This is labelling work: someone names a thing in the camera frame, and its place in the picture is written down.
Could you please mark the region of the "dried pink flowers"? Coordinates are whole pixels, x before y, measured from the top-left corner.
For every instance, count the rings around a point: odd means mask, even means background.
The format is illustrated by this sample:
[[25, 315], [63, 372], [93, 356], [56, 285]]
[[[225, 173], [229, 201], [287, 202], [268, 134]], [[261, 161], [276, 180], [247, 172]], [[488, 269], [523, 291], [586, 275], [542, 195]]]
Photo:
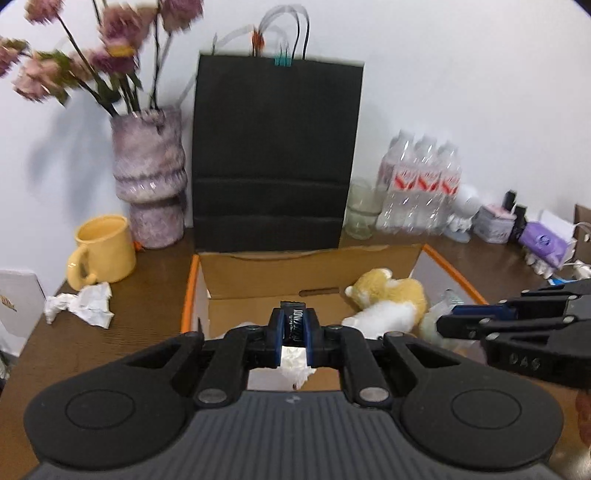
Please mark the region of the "dried pink flowers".
[[154, 70], [147, 108], [159, 108], [158, 82], [173, 36], [190, 29], [204, 15], [200, 0], [147, 1], [135, 6], [94, 1], [100, 45], [83, 49], [62, 18], [63, 8], [62, 1], [28, 1], [25, 18], [33, 25], [59, 24], [73, 51], [36, 50], [24, 39], [3, 37], [1, 76], [17, 69], [13, 90], [30, 102], [55, 99], [65, 105], [72, 91], [83, 90], [112, 117], [119, 115], [119, 102], [129, 114], [144, 109], [138, 71], [140, 51], [149, 36], [154, 42]]

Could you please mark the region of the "water bottle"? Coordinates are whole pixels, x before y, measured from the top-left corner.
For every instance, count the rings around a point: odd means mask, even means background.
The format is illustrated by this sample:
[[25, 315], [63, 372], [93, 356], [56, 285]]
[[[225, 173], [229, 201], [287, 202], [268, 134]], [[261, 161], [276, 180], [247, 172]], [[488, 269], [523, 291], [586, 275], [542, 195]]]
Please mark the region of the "water bottle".
[[420, 233], [431, 228], [435, 212], [441, 169], [437, 153], [437, 140], [424, 135], [415, 145], [417, 178], [405, 229], [409, 233]]
[[383, 194], [378, 228], [383, 232], [394, 233], [401, 228], [404, 220], [402, 204], [415, 181], [415, 158], [414, 135], [400, 130], [381, 159], [378, 172], [376, 186]]
[[448, 141], [438, 150], [438, 159], [441, 164], [441, 176], [438, 190], [438, 210], [435, 217], [434, 232], [441, 234], [448, 222], [451, 204], [455, 199], [462, 177], [462, 165], [459, 157], [459, 148]]

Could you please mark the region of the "orange cardboard box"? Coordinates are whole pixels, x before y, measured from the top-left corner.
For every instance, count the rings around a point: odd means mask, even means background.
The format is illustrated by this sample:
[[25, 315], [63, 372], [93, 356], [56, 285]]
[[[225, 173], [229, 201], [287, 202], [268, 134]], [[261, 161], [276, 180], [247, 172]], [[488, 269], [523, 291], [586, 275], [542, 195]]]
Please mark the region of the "orange cardboard box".
[[480, 292], [428, 245], [372, 245], [308, 252], [201, 253], [191, 261], [181, 332], [200, 329], [208, 339], [243, 322], [264, 325], [280, 301], [301, 301], [323, 325], [356, 312], [346, 287], [373, 268], [419, 280], [431, 301], [447, 290], [469, 304]]

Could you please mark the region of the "water bottle right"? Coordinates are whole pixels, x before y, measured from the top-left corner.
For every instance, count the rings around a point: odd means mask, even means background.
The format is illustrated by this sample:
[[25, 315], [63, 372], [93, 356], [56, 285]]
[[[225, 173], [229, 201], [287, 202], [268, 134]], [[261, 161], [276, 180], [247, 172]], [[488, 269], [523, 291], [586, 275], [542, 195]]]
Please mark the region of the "water bottle right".
[[434, 232], [441, 234], [448, 222], [451, 204], [455, 199], [462, 177], [462, 165], [459, 157], [459, 148], [448, 141], [438, 150], [438, 159], [441, 164], [441, 176], [438, 190], [438, 210], [435, 217]]

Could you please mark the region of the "water bottle left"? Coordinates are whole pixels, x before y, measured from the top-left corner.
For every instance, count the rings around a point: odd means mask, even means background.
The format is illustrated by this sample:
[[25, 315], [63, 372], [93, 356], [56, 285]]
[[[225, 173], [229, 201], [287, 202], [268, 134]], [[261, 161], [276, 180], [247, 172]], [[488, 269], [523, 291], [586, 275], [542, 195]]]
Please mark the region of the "water bottle left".
[[378, 228], [383, 232], [394, 233], [401, 228], [404, 220], [402, 204], [415, 181], [415, 158], [414, 135], [400, 130], [381, 159], [378, 172], [376, 186], [383, 194]]

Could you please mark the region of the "black small bottle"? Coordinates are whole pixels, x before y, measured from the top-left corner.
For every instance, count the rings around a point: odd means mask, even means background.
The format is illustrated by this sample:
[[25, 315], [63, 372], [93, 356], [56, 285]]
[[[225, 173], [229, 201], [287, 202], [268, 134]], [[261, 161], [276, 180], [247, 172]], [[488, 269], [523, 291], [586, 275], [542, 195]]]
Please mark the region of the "black small bottle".
[[527, 226], [527, 218], [526, 218], [527, 207], [524, 205], [516, 205], [514, 208], [514, 224], [513, 228], [509, 234], [509, 238], [507, 243], [517, 245], [519, 243], [519, 239], [522, 236], [526, 226]]

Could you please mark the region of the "white yellow plush toy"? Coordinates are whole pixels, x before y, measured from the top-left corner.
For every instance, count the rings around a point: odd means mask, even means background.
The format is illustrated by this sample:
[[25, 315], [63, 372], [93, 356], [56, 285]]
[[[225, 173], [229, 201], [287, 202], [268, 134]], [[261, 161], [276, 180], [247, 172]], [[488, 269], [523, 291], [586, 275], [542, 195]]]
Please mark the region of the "white yellow plush toy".
[[345, 295], [359, 311], [342, 320], [342, 326], [361, 331], [367, 339], [377, 339], [391, 331], [411, 333], [429, 308], [421, 282], [396, 279], [387, 268], [366, 272], [346, 287]]

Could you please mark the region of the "white robot figurine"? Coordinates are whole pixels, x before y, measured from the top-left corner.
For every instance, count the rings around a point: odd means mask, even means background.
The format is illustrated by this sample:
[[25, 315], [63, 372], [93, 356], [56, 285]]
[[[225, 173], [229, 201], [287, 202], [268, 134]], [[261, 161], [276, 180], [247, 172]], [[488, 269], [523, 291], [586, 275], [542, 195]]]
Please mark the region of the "white robot figurine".
[[466, 244], [470, 241], [470, 230], [482, 201], [478, 190], [469, 184], [461, 184], [451, 203], [450, 215], [444, 234], [455, 242]]

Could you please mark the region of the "white tissue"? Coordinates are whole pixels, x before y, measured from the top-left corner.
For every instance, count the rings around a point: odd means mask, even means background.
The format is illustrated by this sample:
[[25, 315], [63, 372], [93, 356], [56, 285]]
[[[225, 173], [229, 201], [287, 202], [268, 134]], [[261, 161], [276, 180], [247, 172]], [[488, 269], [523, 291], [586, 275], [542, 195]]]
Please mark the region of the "white tissue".
[[294, 390], [300, 390], [317, 369], [308, 365], [307, 350], [304, 347], [283, 346], [280, 352], [281, 375]]

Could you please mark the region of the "purple ceramic vase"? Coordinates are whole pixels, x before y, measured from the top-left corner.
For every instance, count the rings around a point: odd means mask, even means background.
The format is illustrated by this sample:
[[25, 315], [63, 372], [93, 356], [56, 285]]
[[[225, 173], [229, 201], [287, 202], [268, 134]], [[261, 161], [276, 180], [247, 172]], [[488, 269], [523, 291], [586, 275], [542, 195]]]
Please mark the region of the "purple ceramic vase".
[[129, 205], [133, 239], [147, 249], [168, 247], [184, 234], [187, 185], [178, 107], [111, 119], [117, 197]]

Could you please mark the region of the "green binder clip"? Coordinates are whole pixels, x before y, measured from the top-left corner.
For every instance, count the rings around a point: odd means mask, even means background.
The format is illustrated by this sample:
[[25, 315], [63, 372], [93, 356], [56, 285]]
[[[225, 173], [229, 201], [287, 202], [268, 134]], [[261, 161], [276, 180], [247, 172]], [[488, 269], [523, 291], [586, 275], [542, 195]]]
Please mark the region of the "green binder clip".
[[288, 55], [277, 55], [273, 58], [273, 65], [281, 68], [290, 68], [293, 65], [294, 58]]

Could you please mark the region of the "crumpled tissue beside mug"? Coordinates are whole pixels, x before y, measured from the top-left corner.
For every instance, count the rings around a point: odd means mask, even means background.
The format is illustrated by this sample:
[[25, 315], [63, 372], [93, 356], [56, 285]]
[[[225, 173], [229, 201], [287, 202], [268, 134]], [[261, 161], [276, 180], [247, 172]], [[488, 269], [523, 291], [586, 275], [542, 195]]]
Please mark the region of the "crumpled tissue beside mug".
[[85, 286], [77, 294], [48, 296], [43, 311], [46, 323], [52, 324], [60, 312], [68, 311], [90, 326], [108, 329], [114, 317], [109, 307], [111, 296], [107, 282]]

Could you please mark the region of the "black paper bag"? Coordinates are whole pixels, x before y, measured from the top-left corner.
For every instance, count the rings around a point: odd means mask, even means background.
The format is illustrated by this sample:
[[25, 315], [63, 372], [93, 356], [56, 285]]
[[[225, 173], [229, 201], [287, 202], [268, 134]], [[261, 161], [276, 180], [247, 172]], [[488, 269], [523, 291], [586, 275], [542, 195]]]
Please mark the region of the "black paper bag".
[[198, 252], [338, 247], [363, 65], [201, 55], [191, 149]]

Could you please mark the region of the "clear drinking glass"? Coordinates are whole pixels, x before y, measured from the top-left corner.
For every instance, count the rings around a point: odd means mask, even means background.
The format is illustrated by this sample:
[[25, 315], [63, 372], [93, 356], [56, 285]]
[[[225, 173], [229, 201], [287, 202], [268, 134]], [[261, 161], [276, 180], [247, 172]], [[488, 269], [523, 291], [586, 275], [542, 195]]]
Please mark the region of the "clear drinking glass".
[[346, 201], [345, 232], [356, 240], [373, 236], [382, 212], [381, 192], [367, 180], [353, 179]]

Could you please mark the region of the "white card at left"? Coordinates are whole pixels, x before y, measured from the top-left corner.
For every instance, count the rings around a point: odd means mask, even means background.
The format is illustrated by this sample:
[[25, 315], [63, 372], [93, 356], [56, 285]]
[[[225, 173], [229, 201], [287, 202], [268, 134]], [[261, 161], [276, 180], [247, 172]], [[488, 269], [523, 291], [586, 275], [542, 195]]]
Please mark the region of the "white card at left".
[[37, 276], [27, 271], [0, 274], [1, 351], [18, 358], [43, 313], [45, 295]]

